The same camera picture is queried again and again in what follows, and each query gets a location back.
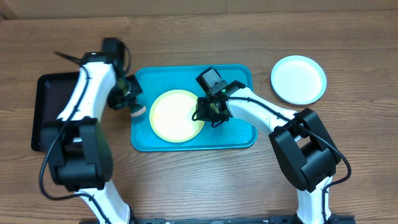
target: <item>wood grain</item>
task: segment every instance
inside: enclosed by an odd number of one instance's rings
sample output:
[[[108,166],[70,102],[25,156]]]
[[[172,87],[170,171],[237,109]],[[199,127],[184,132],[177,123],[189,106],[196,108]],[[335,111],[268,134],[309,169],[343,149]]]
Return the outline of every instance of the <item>wood grain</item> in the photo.
[[[0,0],[8,19],[393,9],[396,0]]]
[[[112,17],[0,21],[0,223],[77,223],[93,218],[79,199],[41,196],[44,155],[30,149],[37,79],[77,70],[54,55],[99,50],[121,37],[133,70],[162,65],[242,63],[255,92],[285,108],[270,88],[272,66],[306,55],[326,71],[317,111],[353,167],[331,190],[331,209],[358,223],[398,219],[398,11],[301,12],[219,16]],[[267,136],[249,149],[141,153],[129,141],[126,110],[106,109],[113,180],[138,217],[220,218],[291,214],[295,189],[281,173]],[[336,179],[345,175],[338,166]],[[65,194],[46,175],[52,194]]]

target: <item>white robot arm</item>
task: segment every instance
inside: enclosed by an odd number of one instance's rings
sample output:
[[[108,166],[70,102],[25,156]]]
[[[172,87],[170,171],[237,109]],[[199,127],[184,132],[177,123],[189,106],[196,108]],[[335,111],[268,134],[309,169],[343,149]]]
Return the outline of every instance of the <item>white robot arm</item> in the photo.
[[[283,109],[272,103],[262,99],[261,97],[254,94],[249,88],[241,88],[231,94],[230,97],[243,97],[252,98],[254,100],[260,101],[265,105],[272,108],[274,111],[280,113],[281,115],[294,119],[294,114],[296,111]],[[252,124],[258,130],[268,135],[272,133],[276,127],[284,126],[287,122],[283,119],[278,118],[275,114],[268,110],[265,110],[262,106],[251,101],[244,100],[228,100],[226,102],[228,111],[231,113],[232,117],[242,119]],[[298,197],[298,209],[297,216],[303,222],[303,224],[314,224],[323,223],[322,217],[322,188],[329,184],[332,177],[327,177],[321,181],[313,192],[307,190],[297,189]],[[331,212],[328,208],[328,197],[325,200],[326,218],[329,219]]]
[[[90,195],[81,198],[101,224],[126,224],[133,219],[111,180],[113,159],[100,123],[106,103],[115,110],[135,107],[135,96],[142,92],[134,77],[125,77],[123,62],[124,44],[118,39],[104,39],[101,52],[86,53],[79,61],[80,75],[68,104],[57,121],[44,124],[41,136],[44,148],[51,149],[48,163],[53,181],[75,195]],[[64,136],[51,146],[65,123]]]
[[[217,127],[229,118],[238,118],[269,135],[282,172],[297,188],[297,218],[304,224],[324,223],[325,213],[329,219],[328,194],[323,201],[322,189],[330,184],[340,158],[315,138],[311,137],[302,148],[295,143],[301,137],[307,137],[295,126],[300,124],[334,145],[317,114],[310,109],[297,113],[280,108],[240,82],[227,84],[213,68],[201,73],[197,82],[207,97],[198,99],[192,120],[211,121],[212,126]]]

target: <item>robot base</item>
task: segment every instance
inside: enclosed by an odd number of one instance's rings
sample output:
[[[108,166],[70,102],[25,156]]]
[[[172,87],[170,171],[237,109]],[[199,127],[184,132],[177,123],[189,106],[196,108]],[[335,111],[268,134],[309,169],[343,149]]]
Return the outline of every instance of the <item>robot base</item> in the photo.
[[[190,220],[165,220],[164,218],[140,218],[138,224],[302,224],[297,215],[271,215],[268,218],[215,218]],[[80,224],[97,224],[94,222],[80,222]],[[353,215],[332,214],[328,224],[356,224]]]

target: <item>yellow plate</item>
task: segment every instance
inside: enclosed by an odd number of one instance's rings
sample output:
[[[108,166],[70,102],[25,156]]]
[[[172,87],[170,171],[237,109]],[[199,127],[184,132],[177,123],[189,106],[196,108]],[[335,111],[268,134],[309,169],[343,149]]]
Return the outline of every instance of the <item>yellow plate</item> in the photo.
[[[198,97],[186,90],[160,95],[150,108],[149,122],[156,135],[169,142],[185,142],[195,137],[204,121],[192,121]]]

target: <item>black cable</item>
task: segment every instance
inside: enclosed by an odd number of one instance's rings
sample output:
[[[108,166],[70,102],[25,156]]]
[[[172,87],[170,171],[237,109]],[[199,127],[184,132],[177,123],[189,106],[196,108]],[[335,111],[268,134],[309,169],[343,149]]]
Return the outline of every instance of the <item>black cable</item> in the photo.
[[[245,100],[245,101],[250,101],[253,103],[257,103],[258,105],[262,106],[263,108],[265,108],[267,111],[270,111],[271,113],[273,113],[274,115],[276,115],[278,118],[283,119],[287,122],[291,122],[291,119],[286,118],[285,116],[281,115],[279,112],[276,112],[275,110],[273,110],[272,108],[270,108],[269,106],[265,105],[264,103],[249,98],[249,97],[237,97],[237,96],[229,96],[227,97],[227,99],[222,99],[222,100],[215,100],[213,102],[217,102],[217,101],[228,101],[228,100]],[[336,185],[336,184],[340,184],[343,183],[344,181],[348,180],[349,177],[351,176],[351,166],[347,160],[347,158],[345,158],[345,156],[334,146],[332,146],[330,143],[328,143],[326,140],[324,140],[323,138],[321,138],[320,136],[316,135],[315,133],[313,133],[312,131],[308,130],[307,128],[305,128],[304,126],[295,123],[295,122],[291,122],[296,128],[301,129],[302,131],[306,132],[309,136],[318,139],[319,141],[325,143],[329,149],[331,149],[332,151],[334,151],[336,154],[338,154],[341,159],[343,160],[343,162],[345,163],[346,167],[347,167],[347,175],[343,178],[341,178],[340,180],[336,180],[326,186],[324,186],[324,188],[322,189],[322,216],[323,216],[323,221],[325,222],[325,224],[327,223],[327,219],[326,219],[326,210],[325,210],[325,198],[326,198],[326,191],[328,190],[329,187]]]
[[[203,109],[203,108],[195,110],[195,112],[193,112],[193,115],[192,115],[192,121],[200,120],[203,117],[203,114],[201,116],[197,116],[197,115],[198,115],[199,111],[204,111],[204,110],[205,109]]]
[[[126,52],[129,56],[129,61],[128,61],[126,70],[124,71],[124,74],[127,75],[129,73],[130,67],[131,67],[131,52],[130,52],[130,49],[126,45],[124,45],[124,48],[126,49]]]
[[[87,194],[87,193],[78,193],[78,194],[71,194],[71,195],[67,195],[67,196],[63,196],[63,197],[54,197],[54,196],[49,195],[49,194],[45,191],[45,189],[44,189],[44,182],[43,182],[44,171],[45,171],[45,167],[46,167],[47,163],[49,162],[49,157],[50,157],[50,154],[51,154],[51,152],[52,152],[52,149],[53,149],[55,143],[58,141],[58,139],[59,139],[60,136],[62,135],[62,133],[63,133],[63,131],[65,130],[65,128],[67,127],[69,121],[73,118],[73,116],[75,115],[75,113],[78,111],[78,108],[79,108],[79,106],[80,106],[80,103],[81,103],[81,101],[83,100],[83,97],[84,97],[84,95],[85,95],[85,93],[86,93],[86,91],[87,91],[87,88],[88,88],[88,84],[89,84],[89,82],[90,82],[90,81],[89,81],[89,80],[90,80],[90,76],[89,76],[89,74],[88,74],[88,70],[87,70],[84,66],[82,66],[82,65],[80,64],[80,59],[75,58],[75,57],[72,57],[72,56],[69,56],[69,55],[65,55],[65,54],[60,53],[60,52],[55,52],[55,53],[56,53],[57,55],[59,55],[59,56],[65,58],[65,59],[67,59],[67,60],[70,60],[70,61],[76,63],[77,65],[79,65],[79,67],[81,67],[82,69],[84,69],[84,71],[86,72],[86,84],[85,84],[85,86],[84,86],[84,88],[83,88],[83,91],[82,91],[82,93],[81,93],[81,95],[80,95],[80,97],[79,97],[79,99],[78,99],[76,105],[73,107],[73,110],[72,110],[71,114],[69,115],[68,119],[64,122],[64,124],[61,126],[61,128],[60,128],[60,130],[59,130],[57,136],[55,137],[53,143],[51,144],[49,150],[47,151],[47,153],[46,153],[46,155],[45,155],[45,157],[44,157],[43,164],[42,164],[42,167],[40,168],[40,174],[39,174],[39,187],[40,187],[40,191],[41,191],[41,193],[42,193],[45,197],[47,197],[47,198],[50,199],[50,200],[66,200],[66,199],[71,199],[71,198],[75,198],[75,197],[87,197],[89,202],[92,201],[92,202],[94,203],[94,205],[95,205],[95,207],[97,208],[99,214],[100,214],[100,215],[102,216],[102,218],[105,220],[105,223],[111,224],[109,218],[106,218],[106,215],[105,215],[104,211],[102,211],[100,205],[99,205],[98,202],[95,200],[94,195],[90,195],[90,194]]]

